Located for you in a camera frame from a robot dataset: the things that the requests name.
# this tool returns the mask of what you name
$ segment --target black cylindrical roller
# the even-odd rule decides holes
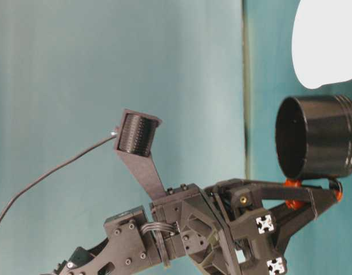
[[[352,101],[348,97],[286,98],[275,134],[286,177],[339,178],[352,173]]]
[[[132,113],[127,114],[118,149],[130,154],[149,156],[158,124],[157,120]]]

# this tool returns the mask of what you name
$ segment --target white lamp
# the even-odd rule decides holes
[[[306,88],[352,79],[352,0],[301,0],[292,61]]]

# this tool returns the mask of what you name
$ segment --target blue-green wall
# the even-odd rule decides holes
[[[40,173],[109,135],[124,108],[157,115],[166,187],[244,176],[240,1],[0,0],[0,210]],[[112,150],[23,196],[0,228],[0,274],[51,271],[149,199]],[[188,259],[142,274],[199,274]]]
[[[284,180],[275,153],[274,125],[279,104],[286,96],[352,97],[352,81],[308,90],[297,80],[292,67],[291,35],[298,3],[297,0],[244,1],[249,68],[246,75],[248,159],[250,177],[254,179]],[[352,275],[352,176],[343,183],[343,201],[291,240],[286,254],[289,274]]]

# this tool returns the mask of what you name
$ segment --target robotic arm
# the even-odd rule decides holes
[[[286,274],[284,253],[290,238],[341,200],[337,178],[352,172],[352,124],[347,123],[352,121],[352,101],[347,100],[345,108],[341,97],[291,97],[283,102],[276,143],[288,175],[285,183],[231,179],[205,189],[182,184],[167,191],[151,156],[161,121],[125,110],[114,149],[152,198],[154,222],[148,221],[143,207],[108,218],[106,238],[99,245],[78,247],[50,275],[135,274],[161,263],[167,268],[184,256],[202,274]],[[338,130],[323,127],[332,118]],[[315,154],[322,149],[316,146],[322,138],[326,154],[332,156],[327,165],[314,162],[324,157]],[[329,188],[302,185],[308,178],[327,178]],[[265,209],[263,200],[285,202]],[[238,259],[238,250],[244,261]]]

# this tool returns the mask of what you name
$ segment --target orange joint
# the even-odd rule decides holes
[[[335,190],[335,195],[336,195],[337,201],[340,202],[343,198],[343,192]]]
[[[300,180],[286,179],[284,186],[299,188],[302,186],[302,182]],[[285,201],[285,203],[288,208],[294,209],[294,210],[298,210],[304,206],[304,202],[294,201],[294,200],[287,200]]]

